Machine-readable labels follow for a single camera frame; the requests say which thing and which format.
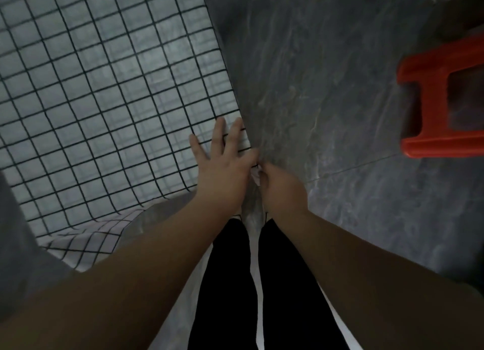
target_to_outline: red plastic stool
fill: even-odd
[[[484,130],[449,128],[447,86],[452,72],[484,64],[484,35],[469,37],[405,58],[397,82],[420,84],[422,127],[418,136],[405,138],[408,157],[468,157],[484,155]]]

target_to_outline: hand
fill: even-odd
[[[250,168],[257,163],[259,151],[249,150],[239,157],[238,145],[243,123],[237,118],[230,128],[224,147],[225,119],[215,122],[210,146],[210,159],[207,158],[198,139],[190,135],[190,147],[198,164],[198,188],[196,199],[204,205],[213,206],[217,213],[227,218],[241,207],[250,177]]]
[[[271,163],[263,163],[259,175],[262,203],[275,219],[308,211],[306,188],[297,177]]]

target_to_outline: black pants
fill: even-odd
[[[316,279],[274,220],[260,234],[259,269],[266,350],[348,349]],[[214,241],[188,349],[257,349],[256,330],[249,236],[231,219]]]

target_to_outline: left hand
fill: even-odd
[[[232,216],[241,207],[250,178],[250,168],[257,163],[255,148],[239,157],[238,144],[243,123],[237,118],[230,128],[224,147],[225,119],[217,118],[210,147],[210,158],[190,135],[190,147],[198,164],[198,188],[195,198],[217,212]]]

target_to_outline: forearm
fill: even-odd
[[[196,198],[132,245],[46,291],[0,329],[1,348],[147,348],[223,228]]]
[[[478,348],[484,302],[310,212],[275,216],[363,348]]]

